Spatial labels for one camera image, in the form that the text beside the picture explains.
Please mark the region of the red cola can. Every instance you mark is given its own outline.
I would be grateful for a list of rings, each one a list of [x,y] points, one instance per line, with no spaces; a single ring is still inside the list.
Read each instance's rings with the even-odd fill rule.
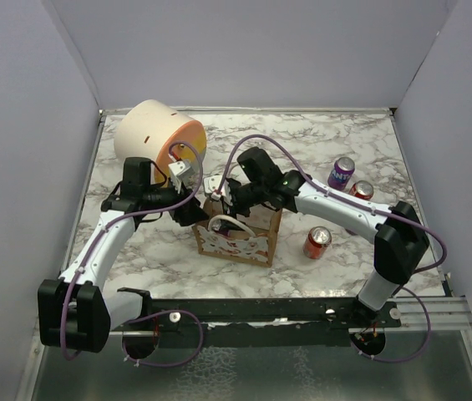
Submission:
[[[356,181],[348,192],[349,195],[370,201],[374,195],[374,188],[371,183],[366,180]]]

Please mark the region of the cream cylindrical drawer box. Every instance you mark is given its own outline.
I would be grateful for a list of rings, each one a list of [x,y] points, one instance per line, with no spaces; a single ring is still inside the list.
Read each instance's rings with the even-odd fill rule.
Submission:
[[[188,114],[153,99],[136,105],[120,122],[114,134],[118,159],[143,157],[153,160],[151,177],[155,183],[169,174],[174,158],[188,160],[191,177],[196,177],[199,162],[206,157],[206,131],[203,124]]]

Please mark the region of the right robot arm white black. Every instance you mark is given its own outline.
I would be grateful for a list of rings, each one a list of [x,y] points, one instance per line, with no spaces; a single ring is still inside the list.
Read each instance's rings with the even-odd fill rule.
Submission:
[[[312,179],[300,166],[283,172],[259,147],[244,151],[237,163],[247,183],[223,175],[214,190],[230,213],[248,216],[253,206],[269,204],[322,218],[373,245],[373,272],[357,295],[352,316],[363,327],[378,321],[385,302],[409,281],[429,248],[414,208],[403,201],[386,206],[346,195]]]

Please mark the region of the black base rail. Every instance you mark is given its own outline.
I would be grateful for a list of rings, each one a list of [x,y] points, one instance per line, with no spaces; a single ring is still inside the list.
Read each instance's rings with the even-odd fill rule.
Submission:
[[[351,331],[397,328],[395,302],[377,312],[354,297],[153,298],[139,297],[138,317],[112,328],[135,342],[155,337],[163,348],[261,348],[297,345],[346,347]]]

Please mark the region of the orange red soda can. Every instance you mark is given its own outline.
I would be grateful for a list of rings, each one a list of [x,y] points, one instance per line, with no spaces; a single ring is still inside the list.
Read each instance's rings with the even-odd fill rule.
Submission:
[[[303,253],[310,259],[320,259],[332,243],[332,234],[324,226],[315,226],[308,233]]]

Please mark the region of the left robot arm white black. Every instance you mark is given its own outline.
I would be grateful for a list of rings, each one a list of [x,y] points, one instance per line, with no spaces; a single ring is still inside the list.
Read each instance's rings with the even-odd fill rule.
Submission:
[[[207,214],[196,191],[184,181],[199,171],[188,160],[169,164],[160,183],[151,159],[129,157],[121,181],[101,204],[99,221],[77,258],[58,278],[38,288],[39,335],[43,345],[98,353],[109,333],[128,323],[140,330],[152,322],[152,299],[146,290],[121,288],[104,297],[105,281],[126,242],[142,224],[169,213],[180,226],[192,226]]]

